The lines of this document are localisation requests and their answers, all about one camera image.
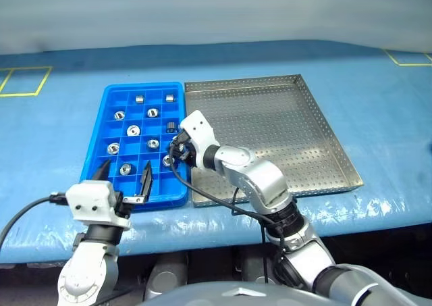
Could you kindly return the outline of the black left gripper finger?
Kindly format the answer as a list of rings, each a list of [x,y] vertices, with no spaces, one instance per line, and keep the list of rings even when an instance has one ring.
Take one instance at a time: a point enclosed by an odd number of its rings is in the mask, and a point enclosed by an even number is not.
[[[136,194],[135,201],[147,202],[150,197],[150,193],[153,185],[153,173],[151,169],[151,163],[149,161],[146,163],[142,171],[140,184],[141,184],[140,191],[138,194]]]
[[[111,161],[109,159],[104,160],[92,175],[92,180],[108,181],[110,167]]]

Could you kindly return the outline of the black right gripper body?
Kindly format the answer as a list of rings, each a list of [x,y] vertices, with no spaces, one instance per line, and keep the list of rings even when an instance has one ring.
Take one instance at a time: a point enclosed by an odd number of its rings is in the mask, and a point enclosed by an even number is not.
[[[191,168],[196,167],[196,149],[190,141],[182,141],[180,143],[180,159],[190,166]]]

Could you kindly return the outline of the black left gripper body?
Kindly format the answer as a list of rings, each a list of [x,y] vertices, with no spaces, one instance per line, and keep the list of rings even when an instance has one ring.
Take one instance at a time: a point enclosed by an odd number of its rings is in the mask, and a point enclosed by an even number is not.
[[[129,218],[136,205],[144,205],[148,195],[124,196],[123,192],[115,191],[115,214],[121,218]]]

